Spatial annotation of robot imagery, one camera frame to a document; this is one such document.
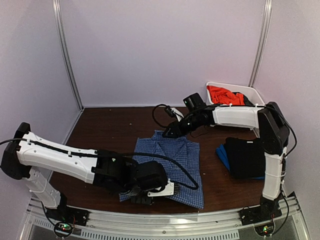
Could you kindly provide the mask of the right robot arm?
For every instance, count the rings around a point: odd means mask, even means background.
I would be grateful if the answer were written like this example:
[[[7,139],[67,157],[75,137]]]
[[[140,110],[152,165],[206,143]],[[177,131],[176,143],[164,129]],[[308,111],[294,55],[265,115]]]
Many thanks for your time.
[[[276,102],[266,105],[206,105],[198,93],[184,100],[189,112],[180,120],[170,123],[163,132],[164,138],[177,139],[201,126],[227,126],[256,129],[264,154],[265,178],[260,206],[256,210],[259,220],[266,221],[276,212],[286,174],[286,158],[291,126]]]

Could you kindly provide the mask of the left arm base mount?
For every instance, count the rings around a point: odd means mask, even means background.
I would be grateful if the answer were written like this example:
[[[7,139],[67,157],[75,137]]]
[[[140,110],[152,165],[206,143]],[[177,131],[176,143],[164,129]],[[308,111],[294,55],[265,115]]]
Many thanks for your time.
[[[76,225],[85,227],[89,218],[89,211],[73,207],[66,207],[61,213],[58,209],[43,207],[47,220],[53,225],[54,234],[61,239],[69,237]]]

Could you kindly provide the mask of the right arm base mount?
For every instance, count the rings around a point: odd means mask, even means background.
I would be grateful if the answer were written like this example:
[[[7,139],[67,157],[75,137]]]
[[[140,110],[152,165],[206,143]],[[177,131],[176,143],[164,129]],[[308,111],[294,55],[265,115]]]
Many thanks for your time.
[[[274,210],[265,211],[262,206],[245,206],[239,211],[239,217],[243,226],[253,225],[260,237],[270,237],[276,230],[275,218],[281,217],[282,211],[278,206]]]

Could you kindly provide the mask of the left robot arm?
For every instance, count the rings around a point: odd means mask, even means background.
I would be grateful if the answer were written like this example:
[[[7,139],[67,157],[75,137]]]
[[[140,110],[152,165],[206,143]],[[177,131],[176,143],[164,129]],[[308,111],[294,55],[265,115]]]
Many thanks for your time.
[[[157,161],[138,163],[112,151],[58,144],[34,134],[26,122],[22,122],[14,137],[4,144],[2,171],[12,179],[25,180],[29,190],[61,222],[72,218],[67,198],[52,187],[39,168],[71,176],[111,193],[128,195],[147,205],[154,197],[174,193],[174,183]]]

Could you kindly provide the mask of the blue checked button shirt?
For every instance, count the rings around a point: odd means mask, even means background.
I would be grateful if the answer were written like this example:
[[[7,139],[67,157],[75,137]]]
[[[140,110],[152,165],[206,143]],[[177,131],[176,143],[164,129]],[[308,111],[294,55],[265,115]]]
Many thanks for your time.
[[[147,153],[168,157],[179,163],[198,184],[198,189],[190,189],[184,185],[194,187],[193,182],[174,163],[149,156],[133,156],[138,163],[157,161],[162,164],[167,177],[180,185],[180,192],[173,196],[167,196],[178,203],[197,209],[204,208],[204,193],[202,177],[200,174],[200,144],[188,140],[185,136],[176,139],[163,138],[163,132],[155,130],[150,138],[138,138],[135,144],[135,153]]]

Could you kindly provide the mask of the orange garment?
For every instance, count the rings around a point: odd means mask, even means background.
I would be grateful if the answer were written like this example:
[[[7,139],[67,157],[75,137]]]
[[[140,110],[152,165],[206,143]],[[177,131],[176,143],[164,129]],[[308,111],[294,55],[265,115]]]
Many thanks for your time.
[[[213,104],[223,104],[223,105],[240,105],[244,106],[244,103],[233,94],[230,90],[223,88],[209,85],[206,87],[209,92],[210,100]]]

